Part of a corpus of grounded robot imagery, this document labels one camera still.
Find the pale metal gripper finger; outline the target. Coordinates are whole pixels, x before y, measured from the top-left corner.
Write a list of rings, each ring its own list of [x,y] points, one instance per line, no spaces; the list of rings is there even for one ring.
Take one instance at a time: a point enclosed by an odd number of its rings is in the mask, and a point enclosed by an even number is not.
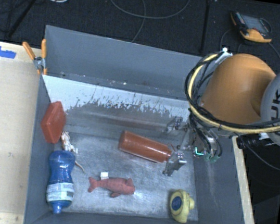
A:
[[[168,134],[172,131],[178,131],[182,129],[183,118],[180,116],[173,117],[172,120],[168,122],[165,128],[165,133]]]
[[[185,164],[187,164],[187,160],[184,153],[174,152],[166,162],[165,169],[162,173],[165,176],[172,176],[174,171],[178,171],[181,167],[185,166]]]

